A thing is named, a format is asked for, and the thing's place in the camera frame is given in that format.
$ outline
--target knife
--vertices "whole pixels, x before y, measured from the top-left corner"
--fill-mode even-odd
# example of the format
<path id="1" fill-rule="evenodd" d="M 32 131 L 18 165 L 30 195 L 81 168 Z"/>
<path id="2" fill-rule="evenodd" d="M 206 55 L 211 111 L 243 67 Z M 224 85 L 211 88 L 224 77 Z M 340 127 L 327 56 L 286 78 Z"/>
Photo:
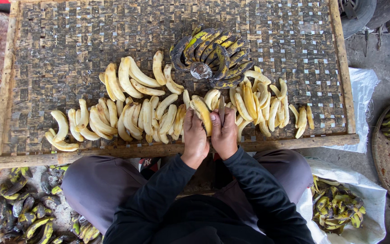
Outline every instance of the knife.
<path id="1" fill-rule="evenodd" d="M 219 101 L 219 118 L 221 120 L 222 126 L 224 126 L 224 119 L 225 119 L 225 99 L 224 96 L 220 98 Z"/>

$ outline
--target metal part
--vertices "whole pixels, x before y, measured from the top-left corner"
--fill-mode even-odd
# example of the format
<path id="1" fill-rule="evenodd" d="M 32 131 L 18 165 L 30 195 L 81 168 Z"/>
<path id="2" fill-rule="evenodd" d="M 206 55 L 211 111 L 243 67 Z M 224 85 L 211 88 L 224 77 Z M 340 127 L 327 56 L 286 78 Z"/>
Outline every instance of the metal part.
<path id="1" fill-rule="evenodd" d="M 368 29 L 365 30 L 365 57 L 367 57 L 367 51 L 368 51 L 368 39 L 370 38 L 370 34 L 368 32 Z"/>
<path id="2" fill-rule="evenodd" d="M 338 0 L 339 14 L 341 17 L 347 16 L 348 19 L 357 18 L 355 9 L 358 6 L 358 1 L 359 0 Z"/>
<path id="3" fill-rule="evenodd" d="M 354 19 L 358 17 L 350 1 L 344 3 L 343 7 L 348 19 Z"/>
<path id="4" fill-rule="evenodd" d="M 221 120 L 222 126 L 224 126 L 224 119 L 225 119 L 225 99 L 224 96 L 221 96 L 219 101 L 219 118 Z"/>

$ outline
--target knee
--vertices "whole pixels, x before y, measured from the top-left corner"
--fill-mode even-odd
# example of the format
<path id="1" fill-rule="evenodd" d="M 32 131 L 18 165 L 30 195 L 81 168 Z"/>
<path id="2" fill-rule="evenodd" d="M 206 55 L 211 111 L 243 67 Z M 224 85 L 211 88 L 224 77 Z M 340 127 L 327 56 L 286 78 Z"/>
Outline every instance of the knee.
<path id="1" fill-rule="evenodd" d="M 114 160 L 114 157 L 107 156 L 85 156 L 79 158 L 69 165 L 62 182 L 63 189 L 68 189 L 71 185 L 79 186 L 79 181 L 83 178 L 91 178 L 90 175 L 94 174 L 95 167 L 98 163 L 104 163 Z"/>
<path id="2" fill-rule="evenodd" d="M 284 161 L 289 164 L 291 169 L 304 175 L 312 175 L 311 167 L 300 153 L 290 149 L 280 149 L 278 153 L 282 154 Z"/>

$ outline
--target left hand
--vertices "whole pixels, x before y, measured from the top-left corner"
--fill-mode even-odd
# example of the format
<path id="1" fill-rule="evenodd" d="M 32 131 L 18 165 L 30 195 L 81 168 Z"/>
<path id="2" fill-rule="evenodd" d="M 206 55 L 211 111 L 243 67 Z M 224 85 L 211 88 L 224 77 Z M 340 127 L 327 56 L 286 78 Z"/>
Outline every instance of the left hand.
<path id="1" fill-rule="evenodd" d="M 186 111 L 183 130 L 185 134 L 185 152 L 181 159 L 187 166 L 197 169 L 203 159 L 207 157 L 210 143 L 202 127 L 201 119 L 198 118 L 192 108 Z"/>

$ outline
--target bamboo frame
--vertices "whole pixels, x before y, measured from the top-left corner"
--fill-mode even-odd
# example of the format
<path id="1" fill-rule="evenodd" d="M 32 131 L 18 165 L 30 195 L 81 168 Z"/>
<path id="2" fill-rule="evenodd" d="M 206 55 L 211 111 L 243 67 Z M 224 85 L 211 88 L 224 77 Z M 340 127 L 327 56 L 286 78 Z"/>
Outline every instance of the bamboo frame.
<path id="1" fill-rule="evenodd" d="M 338 13 L 337 0 L 330 0 L 330 13 Z M 11 3 L 9 28 L 7 33 L 6 58 L 4 60 L 4 69 L 2 76 L 1 92 L 0 92 L 0 169 L 50 165 L 50 164 L 65 164 L 71 163 L 74 160 L 88 155 L 110 155 L 120 158 L 133 157 L 157 157 L 166 156 L 184 151 L 183 144 L 170 145 L 153 145 L 143 147 L 129 147 L 123 149 L 103 149 L 103 150 L 87 150 L 79 152 L 59 152 L 57 154 L 34 154 L 34 155 L 18 155 L 18 156 L 1 156 L 3 152 L 4 129 L 8 119 L 8 110 L 10 108 L 10 91 L 13 89 L 13 77 L 11 70 L 14 64 L 14 46 L 17 36 L 17 19 L 19 14 L 19 2 Z M 329 145 L 344 145 L 357 144 L 359 136 L 355 133 L 355 112 L 353 104 L 353 96 L 351 93 L 350 75 L 348 72 L 347 53 L 345 51 L 344 35 L 339 14 L 331 14 L 332 29 L 334 33 L 334 42 L 337 50 L 339 78 L 342 82 L 345 119 L 347 121 L 347 134 L 334 136 L 316 136 L 300 139 L 286 139 L 276 141 L 255 141 L 244 142 L 241 146 L 248 152 L 263 151 L 273 148 L 309 148 Z"/>

